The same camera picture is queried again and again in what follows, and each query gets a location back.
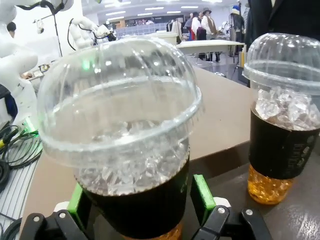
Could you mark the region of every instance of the clear dome lid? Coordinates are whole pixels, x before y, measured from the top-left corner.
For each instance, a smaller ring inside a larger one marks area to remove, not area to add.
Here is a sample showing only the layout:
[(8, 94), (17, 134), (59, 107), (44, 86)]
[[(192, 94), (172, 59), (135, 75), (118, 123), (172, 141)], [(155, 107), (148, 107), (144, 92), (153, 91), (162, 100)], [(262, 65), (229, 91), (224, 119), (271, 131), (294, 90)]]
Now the clear dome lid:
[(49, 69), (38, 94), (39, 134), (45, 153), (71, 167), (168, 150), (182, 158), (201, 106), (181, 51), (158, 38), (127, 38), (76, 51)]
[(320, 42), (304, 36), (267, 33), (250, 46), (243, 75), (268, 87), (320, 94)]

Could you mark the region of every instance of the floor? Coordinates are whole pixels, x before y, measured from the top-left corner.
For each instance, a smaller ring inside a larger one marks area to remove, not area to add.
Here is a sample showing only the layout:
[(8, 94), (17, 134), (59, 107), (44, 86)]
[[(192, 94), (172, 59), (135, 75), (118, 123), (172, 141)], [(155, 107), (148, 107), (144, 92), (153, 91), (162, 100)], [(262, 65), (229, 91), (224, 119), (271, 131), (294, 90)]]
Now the floor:
[(220, 62), (207, 62), (203, 61), (196, 56), (189, 55), (187, 56), (188, 60), (191, 62), (192, 65), (195, 65), (199, 68), (205, 69), (207, 71), (210, 71), (212, 73), (222, 73), (226, 76), (227, 79), (230, 79), (238, 84), (247, 86), (246, 83), (239, 80), (238, 76), (238, 58), (227, 56), (229, 65), (226, 64), (226, 56), (224, 54), (220, 55)]

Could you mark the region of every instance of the black jacket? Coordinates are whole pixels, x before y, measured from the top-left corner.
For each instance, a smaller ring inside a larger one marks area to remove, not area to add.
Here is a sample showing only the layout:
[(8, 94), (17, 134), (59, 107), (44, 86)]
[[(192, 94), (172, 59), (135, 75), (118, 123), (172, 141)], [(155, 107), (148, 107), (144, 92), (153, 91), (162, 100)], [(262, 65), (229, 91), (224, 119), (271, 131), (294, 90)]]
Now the black jacket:
[(271, 0), (248, 2), (254, 39), (266, 33), (285, 33), (320, 41), (320, 0), (275, 0), (274, 7)]

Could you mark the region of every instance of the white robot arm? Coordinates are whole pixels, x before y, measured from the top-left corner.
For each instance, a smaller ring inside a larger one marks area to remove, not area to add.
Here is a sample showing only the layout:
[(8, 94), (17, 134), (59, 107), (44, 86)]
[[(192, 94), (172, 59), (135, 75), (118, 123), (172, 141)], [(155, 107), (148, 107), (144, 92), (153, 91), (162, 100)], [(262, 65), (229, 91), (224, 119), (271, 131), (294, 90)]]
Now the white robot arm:
[(90, 37), (90, 33), (93, 33), (96, 39), (102, 39), (108, 36), (109, 41), (116, 40), (113, 33), (104, 24), (98, 27), (85, 16), (71, 19), (69, 32), (78, 49), (93, 46), (94, 41)]
[[(0, 84), (6, 87), (13, 96), (17, 106), (17, 116), (13, 124), (19, 127), (27, 127), (36, 130), (37, 127), (37, 97), (29, 80), (20, 77), (34, 68), (38, 63), (38, 56), (30, 49), (18, 45), (10, 36), (7, 24), (17, 15), (16, 6), (26, 8), (39, 6), (39, 0), (1, 0), (0, 1)], [(41, 1), (41, 4), (49, 3), (51, 8), (61, 7), (66, 2), (63, 10), (69, 9), (73, 0), (49, 0)]]

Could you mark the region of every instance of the ceiling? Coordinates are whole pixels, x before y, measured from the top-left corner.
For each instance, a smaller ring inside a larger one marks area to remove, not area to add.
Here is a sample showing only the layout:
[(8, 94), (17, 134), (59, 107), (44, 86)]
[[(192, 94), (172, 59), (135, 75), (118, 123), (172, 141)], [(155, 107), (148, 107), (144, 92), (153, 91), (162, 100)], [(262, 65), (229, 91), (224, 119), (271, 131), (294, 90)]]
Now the ceiling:
[[(102, 0), (102, 3), (97, 3), (94, 0), (82, 0), (83, 15), (97, 14), (99, 21), (104, 22), (110, 18), (124, 17), (138, 18), (138, 14), (152, 13), (146, 17), (163, 16), (170, 13), (169, 11), (181, 11), (181, 14), (189, 14), (192, 12), (200, 12), (204, 8), (225, 7), (237, 4), (237, 0), (123, 0), (122, 3), (116, 0)], [(185, 6), (198, 6), (198, 8), (182, 8)], [(145, 8), (163, 7), (163, 9), (145, 10)], [(121, 12), (113, 15), (107, 15), (114, 12)]]

